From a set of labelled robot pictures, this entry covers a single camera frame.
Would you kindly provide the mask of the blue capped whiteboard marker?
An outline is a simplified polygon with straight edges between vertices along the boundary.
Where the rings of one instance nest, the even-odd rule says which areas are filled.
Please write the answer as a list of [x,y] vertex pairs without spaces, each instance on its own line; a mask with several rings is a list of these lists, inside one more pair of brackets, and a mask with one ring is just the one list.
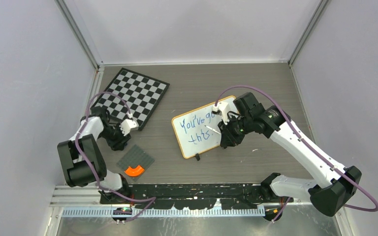
[[219,131],[217,131],[216,129],[214,129],[214,128],[210,127],[210,126],[207,126],[207,125],[205,125],[205,127],[206,127],[207,129],[213,131],[214,133],[221,135],[221,133],[220,133]]

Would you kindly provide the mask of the black white chessboard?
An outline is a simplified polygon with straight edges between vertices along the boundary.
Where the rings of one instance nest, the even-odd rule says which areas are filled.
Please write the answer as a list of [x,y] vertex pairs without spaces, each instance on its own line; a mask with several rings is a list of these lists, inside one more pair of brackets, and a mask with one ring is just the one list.
[[122,68],[105,88],[108,93],[100,95],[92,107],[106,108],[110,115],[123,120],[128,108],[115,95],[120,96],[131,109],[141,131],[166,94],[170,84],[153,77]]

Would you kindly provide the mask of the yellow framed whiteboard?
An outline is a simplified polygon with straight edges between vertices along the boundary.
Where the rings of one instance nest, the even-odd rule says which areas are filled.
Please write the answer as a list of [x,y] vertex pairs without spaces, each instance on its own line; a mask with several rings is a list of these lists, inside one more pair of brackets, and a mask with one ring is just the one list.
[[212,113],[209,103],[174,117],[171,124],[184,159],[195,157],[220,146],[221,135],[207,129],[205,125],[219,131],[221,116]]

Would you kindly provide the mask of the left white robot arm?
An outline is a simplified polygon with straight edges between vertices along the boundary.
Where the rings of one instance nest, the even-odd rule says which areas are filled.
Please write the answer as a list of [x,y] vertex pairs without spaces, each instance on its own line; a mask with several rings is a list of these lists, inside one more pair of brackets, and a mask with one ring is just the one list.
[[107,169],[97,140],[103,138],[113,151],[124,150],[131,139],[130,132],[138,127],[131,113],[122,121],[111,123],[113,116],[103,107],[93,107],[82,117],[78,131],[57,145],[63,175],[70,187],[95,184],[102,196],[127,203],[131,189],[126,178]]

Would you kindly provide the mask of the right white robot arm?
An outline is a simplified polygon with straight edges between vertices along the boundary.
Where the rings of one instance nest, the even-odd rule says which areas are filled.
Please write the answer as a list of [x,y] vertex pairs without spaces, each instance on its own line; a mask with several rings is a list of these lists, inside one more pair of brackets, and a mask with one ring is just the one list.
[[228,102],[217,102],[212,113],[221,116],[218,128],[222,148],[239,145],[249,133],[258,133],[283,147],[307,170],[312,179],[286,177],[272,173],[260,184],[261,195],[268,202],[278,197],[310,201],[326,216],[334,216],[355,194],[362,173],[355,167],[337,162],[307,136],[281,109],[273,105],[265,109],[256,97],[247,92],[237,97],[232,111]]

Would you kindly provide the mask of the grey studded baseplate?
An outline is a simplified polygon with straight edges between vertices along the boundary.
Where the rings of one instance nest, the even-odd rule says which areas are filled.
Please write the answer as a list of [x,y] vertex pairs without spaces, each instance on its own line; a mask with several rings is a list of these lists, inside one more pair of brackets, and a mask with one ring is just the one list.
[[[147,169],[154,163],[154,161],[155,161],[155,159],[151,155],[149,155],[147,152],[145,152],[140,146],[134,145],[117,162],[117,166],[124,172],[128,168],[128,166],[131,166],[131,167],[135,168],[137,165],[141,165],[143,168],[145,168],[145,172],[146,172]],[[133,181],[137,182],[137,180],[141,176],[139,176],[139,177],[130,177],[130,178]]]

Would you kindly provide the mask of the orange curved block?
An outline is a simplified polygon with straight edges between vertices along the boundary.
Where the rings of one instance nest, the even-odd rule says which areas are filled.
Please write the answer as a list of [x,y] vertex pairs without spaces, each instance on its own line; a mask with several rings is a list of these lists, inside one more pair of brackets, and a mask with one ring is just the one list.
[[135,168],[128,166],[128,168],[124,171],[126,175],[129,177],[139,177],[145,172],[145,168],[141,165],[137,165]]

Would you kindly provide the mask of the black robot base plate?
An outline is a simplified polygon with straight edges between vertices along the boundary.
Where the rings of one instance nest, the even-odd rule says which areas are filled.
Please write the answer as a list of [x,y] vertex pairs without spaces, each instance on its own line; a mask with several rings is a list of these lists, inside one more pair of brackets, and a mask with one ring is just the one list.
[[127,197],[144,202],[129,201],[101,190],[99,194],[101,204],[131,204],[136,209],[143,209],[149,204],[150,198],[155,197],[149,209],[165,210],[212,209],[218,203],[225,210],[253,209],[263,203],[275,203],[277,207],[281,207],[287,200],[287,197],[277,197],[253,183],[134,184],[122,191]]

